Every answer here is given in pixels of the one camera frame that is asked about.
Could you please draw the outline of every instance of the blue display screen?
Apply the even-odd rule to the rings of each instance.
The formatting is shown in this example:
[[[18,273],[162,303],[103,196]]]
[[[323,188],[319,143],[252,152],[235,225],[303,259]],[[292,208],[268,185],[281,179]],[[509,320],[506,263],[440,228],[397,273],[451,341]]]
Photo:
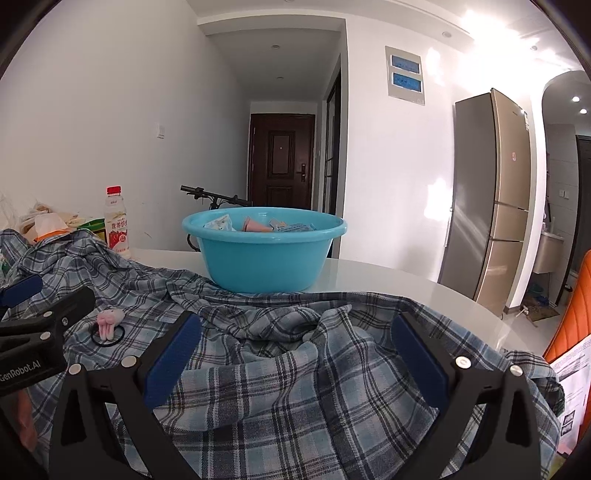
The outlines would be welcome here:
[[[412,79],[406,75],[400,75],[399,73],[394,74],[394,85],[397,85],[407,90],[414,90],[415,92],[421,92],[421,81]]]
[[[392,55],[392,66],[406,70],[407,72],[421,73],[418,71],[418,63],[407,59],[402,59],[396,55]]]

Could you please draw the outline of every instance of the paper sheet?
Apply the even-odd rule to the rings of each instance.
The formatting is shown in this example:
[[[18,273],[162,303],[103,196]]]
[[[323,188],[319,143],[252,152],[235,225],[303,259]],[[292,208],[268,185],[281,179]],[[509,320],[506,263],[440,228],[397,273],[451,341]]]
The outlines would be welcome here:
[[[558,452],[570,454],[577,445],[591,387],[591,335],[550,364],[564,388],[564,413],[558,417]]]

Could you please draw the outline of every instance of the plastic bottle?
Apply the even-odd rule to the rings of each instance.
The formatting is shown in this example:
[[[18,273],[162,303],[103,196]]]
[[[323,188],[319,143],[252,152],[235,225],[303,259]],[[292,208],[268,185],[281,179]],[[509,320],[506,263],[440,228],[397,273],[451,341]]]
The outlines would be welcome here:
[[[127,212],[121,196],[121,187],[107,188],[105,201],[105,228],[109,248],[123,258],[131,258],[127,240]]]

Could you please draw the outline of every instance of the wall tile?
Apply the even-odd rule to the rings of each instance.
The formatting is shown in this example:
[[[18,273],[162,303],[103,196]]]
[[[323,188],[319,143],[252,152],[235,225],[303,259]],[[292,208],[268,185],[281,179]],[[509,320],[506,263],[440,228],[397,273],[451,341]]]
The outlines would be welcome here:
[[[579,164],[568,161],[550,160],[548,162],[549,181],[579,186]]]
[[[560,190],[566,190],[569,193],[569,198],[562,198],[558,196]],[[548,182],[548,196],[552,205],[568,208],[574,212],[577,211],[579,204],[579,188],[566,183]]]
[[[577,212],[558,205],[551,205],[552,216],[554,217],[554,229],[574,235],[574,228],[577,223]]]
[[[560,293],[560,287],[562,287],[562,282],[564,280],[564,274],[566,272],[566,267],[569,264],[568,257],[560,257],[560,261],[558,262],[558,267],[552,274],[550,275],[550,295],[548,298],[553,303],[556,303],[558,298],[558,294]]]
[[[545,125],[546,150],[550,160],[578,162],[574,125]]]
[[[562,238],[564,238],[564,243],[562,246],[562,253],[560,254],[560,256],[561,257],[569,257],[570,250],[573,247],[574,235],[567,233],[567,232],[563,232],[562,230],[559,230],[559,229],[554,229],[554,233],[556,235],[560,235]]]

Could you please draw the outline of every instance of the blue plaid fabric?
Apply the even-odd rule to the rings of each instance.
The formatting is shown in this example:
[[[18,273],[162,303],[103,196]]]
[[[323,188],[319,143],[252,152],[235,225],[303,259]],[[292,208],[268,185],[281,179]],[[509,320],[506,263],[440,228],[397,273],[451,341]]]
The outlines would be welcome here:
[[[375,293],[247,296],[189,271],[126,261],[85,231],[29,247],[0,233],[10,282],[43,276],[41,294],[6,321],[33,315],[88,286],[96,310],[66,332],[68,364],[108,368],[140,355],[184,310],[203,320],[203,338],[168,403],[154,412],[204,479],[390,479],[437,416],[419,393],[389,338],[392,318],[411,312],[453,356],[478,368],[518,364],[530,379],[540,432],[541,477],[558,441],[564,392],[548,364],[525,352],[497,352],[450,319],[406,298]],[[97,312],[125,311],[125,339],[98,348],[89,329]],[[311,338],[303,341],[303,336]],[[51,419],[64,374],[29,388],[48,465]],[[443,475],[457,471],[483,409],[476,407]],[[112,422],[129,462],[146,473],[119,413]]]

